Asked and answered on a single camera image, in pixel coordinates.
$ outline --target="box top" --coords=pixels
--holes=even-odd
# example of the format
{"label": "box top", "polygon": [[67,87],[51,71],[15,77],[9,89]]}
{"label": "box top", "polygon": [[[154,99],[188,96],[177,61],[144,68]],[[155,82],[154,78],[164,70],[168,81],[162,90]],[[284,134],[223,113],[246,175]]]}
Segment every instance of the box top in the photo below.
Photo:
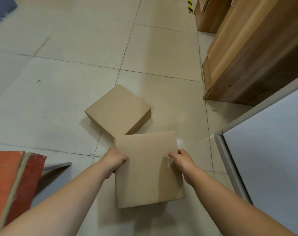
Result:
{"label": "box top", "polygon": [[113,137],[125,135],[151,107],[117,85],[85,112]]}
{"label": "box top", "polygon": [[168,152],[177,152],[175,132],[115,138],[115,148],[129,159],[115,172],[118,208],[184,198],[183,178]]}

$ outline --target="white panel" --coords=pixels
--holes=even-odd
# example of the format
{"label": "white panel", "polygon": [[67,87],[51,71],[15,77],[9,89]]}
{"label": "white panel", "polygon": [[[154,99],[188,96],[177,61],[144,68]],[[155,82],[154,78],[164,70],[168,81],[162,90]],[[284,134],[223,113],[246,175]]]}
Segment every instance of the white panel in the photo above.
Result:
{"label": "white panel", "polygon": [[224,138],[253,204],[298,234],[298,90]]}

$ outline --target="bare skin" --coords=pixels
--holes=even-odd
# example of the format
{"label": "bare skin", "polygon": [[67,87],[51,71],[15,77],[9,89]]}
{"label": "bare skin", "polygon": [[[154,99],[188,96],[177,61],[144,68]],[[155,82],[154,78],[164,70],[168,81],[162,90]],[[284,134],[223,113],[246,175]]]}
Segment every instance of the bare skin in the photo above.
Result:
{"label": "bare skin", "polygon": [[[224,236],[295,235],[199,169],[185,150],[168,155]],[[75,236],[104,180],[127,158],[111,147],[99,162],[7,225],[0,236]]]}

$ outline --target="forearm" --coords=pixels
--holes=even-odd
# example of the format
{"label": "forearm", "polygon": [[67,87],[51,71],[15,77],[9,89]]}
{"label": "forearm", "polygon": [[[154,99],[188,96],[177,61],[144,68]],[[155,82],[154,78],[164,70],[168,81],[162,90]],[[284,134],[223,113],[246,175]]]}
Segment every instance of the forearm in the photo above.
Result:
{"label": "forearm", "polygon": [[224,236],[295,235],[199,168],[192,170],[187,177]]}
{"label": "forearm", "polygon": [[91,165],[58,192],[6,226],[5,235],[76,235],[107,171],[99,162]]}

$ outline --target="caution tape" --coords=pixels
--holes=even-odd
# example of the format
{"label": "caution tape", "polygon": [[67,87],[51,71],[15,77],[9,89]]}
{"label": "caution tape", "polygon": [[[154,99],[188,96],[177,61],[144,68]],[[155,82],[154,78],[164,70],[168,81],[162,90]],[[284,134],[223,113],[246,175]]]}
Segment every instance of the caution tape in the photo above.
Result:
{"label": "caution tape", "polygon": [[188,12],[193,14],[193,3],[191,0],[188,0]]}

